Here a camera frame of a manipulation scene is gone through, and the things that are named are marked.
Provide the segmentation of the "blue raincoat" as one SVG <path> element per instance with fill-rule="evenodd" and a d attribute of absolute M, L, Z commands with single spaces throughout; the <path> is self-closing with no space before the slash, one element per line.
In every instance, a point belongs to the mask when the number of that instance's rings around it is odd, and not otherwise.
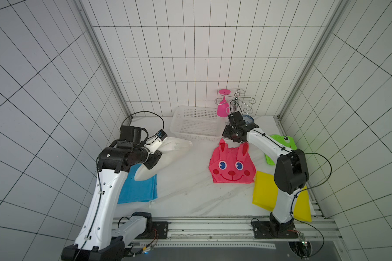
<path fill-rule="evenodd" d="M 135 181 L 135 174 L 140 164 L 133 166 L 121 189 L 118 204 L 150 202 L 157 199 L 157 175 L 145 181 Z"/>

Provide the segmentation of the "white plastic perforated basket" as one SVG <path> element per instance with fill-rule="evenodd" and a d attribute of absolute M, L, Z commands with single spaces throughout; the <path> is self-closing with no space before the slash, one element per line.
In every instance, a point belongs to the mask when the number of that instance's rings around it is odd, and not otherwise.
<path fill-rule="evenodd" d="M 170 131 L 180 139 L 219 142 L 225 128 L 225 118 L 217 109 L 179 106 L 176 108 Z"/>

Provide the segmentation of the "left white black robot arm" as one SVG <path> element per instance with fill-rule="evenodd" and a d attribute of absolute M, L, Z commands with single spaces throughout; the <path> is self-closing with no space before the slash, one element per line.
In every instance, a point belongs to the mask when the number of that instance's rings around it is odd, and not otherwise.
<path fill-rule="evenodd" d="M 119 195 L 130 169 L 143 164 L 152 169 L 159 164 L 159 148 L 167 137 L 161 129 L 153 137 L 141 138 L 145 128 L 121 126 L 120 138 L 102 150 L 96 159 L 97 180 L 83 227 L 74 244 L 63 249 L 63 261 L 120 261 L 127 246 L 138 236 L 150 233 L 149 213 L 133 214 L 113 230 L 113 218 Z"/>

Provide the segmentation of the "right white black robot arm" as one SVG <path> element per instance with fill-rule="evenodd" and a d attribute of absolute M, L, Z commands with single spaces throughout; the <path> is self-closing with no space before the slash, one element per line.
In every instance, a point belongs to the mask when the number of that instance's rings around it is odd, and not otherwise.
<path fill-rule="evenodd" d="M 294 226 L 295 202 L 309 180 L 305 153 L 277 142 L 264 133 L 257 124 L 246 123 L 240 112 L 228 115 L 223 137 L 233 142 L 247 142 L 269 156 L 275 163 L 274 182 L 278 195 L 270 214 L 269 232 L 278 237 Z"/>

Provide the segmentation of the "pink bunny face raincoat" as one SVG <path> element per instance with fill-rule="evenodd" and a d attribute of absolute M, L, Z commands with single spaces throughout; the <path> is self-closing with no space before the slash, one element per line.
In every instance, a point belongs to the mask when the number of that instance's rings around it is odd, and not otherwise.
<path fill-rule="evenodd" d="M 209 170 L 214 183 L 253 183 L 257 170 L 249 155 L 249 143 L 230 148 L 221 139 L 213 151 Z"/>

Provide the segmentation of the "yellow folded raincoat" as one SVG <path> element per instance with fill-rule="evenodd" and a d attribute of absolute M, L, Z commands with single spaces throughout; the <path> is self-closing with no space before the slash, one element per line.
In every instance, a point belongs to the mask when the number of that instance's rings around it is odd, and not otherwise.
<path fill-rule="evenodd" d="M 258 171 L 254 180 L 252 204 L 272 212 L 278 197 L 278 187 L 273 175 Z M 294 218 L 303 222 L 312 222 L 310 208 L 308 191 L 300 193 L 294 203 Z"/>

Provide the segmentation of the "far blue patterned bowl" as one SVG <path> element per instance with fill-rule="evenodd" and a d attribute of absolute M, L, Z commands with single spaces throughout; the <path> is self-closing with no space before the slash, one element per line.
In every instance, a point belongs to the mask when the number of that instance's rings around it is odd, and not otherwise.
<path fill-rule="evenodd" d="M 254 119 L 250 115 L 243 115 L 243 119 L 247 125 L 254 123 Z"/>

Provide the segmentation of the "pink plastic wine glass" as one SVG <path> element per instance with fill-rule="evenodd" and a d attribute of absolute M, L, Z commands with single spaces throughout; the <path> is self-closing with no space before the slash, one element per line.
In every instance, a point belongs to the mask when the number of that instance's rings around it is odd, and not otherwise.
<path fill-rule="evenodd" d="M 226 97 L 231 93 L 228 89 L 221 89 L 218 91 L 221 95 L 221 98 L 216 102 L 217 107 L 217 115 L 219 117 L 227 117 L 229 115 L 229 103 L 226 101 Z"/>

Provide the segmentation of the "silver metal glass rack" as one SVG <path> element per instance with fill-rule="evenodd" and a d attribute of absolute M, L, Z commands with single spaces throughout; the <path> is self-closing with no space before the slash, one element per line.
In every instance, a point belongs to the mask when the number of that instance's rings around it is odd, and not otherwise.
<path fill-rule="evenodd" d="M 245 95 L 246 92 L 243 89 L 236 89 L 234 94 L 231 93 L 226 97 L 226 101 L 229 103 L 229 114 L 239 111 L 242 115 L 253 114 L 253 105 L 256 100 L 252 97 Z"/>

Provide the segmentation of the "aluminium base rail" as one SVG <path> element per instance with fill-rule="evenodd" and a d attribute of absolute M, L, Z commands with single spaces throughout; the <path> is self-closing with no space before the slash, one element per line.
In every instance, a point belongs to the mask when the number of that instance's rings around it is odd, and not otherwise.
<path fill-rule="evenodd" d="M 317 251 L 337 245 L 341 234 L 335 222 L 296 221 L 287 231 L 272 234 L 268 217 L 170 217 L 133 216 L 83 226 L 76 244 L 83 250 L 104 249 L 119 239 L 128 249 L 148 252 L 154 248 L 256 248 L 288 249 L 290 243 Z"/>

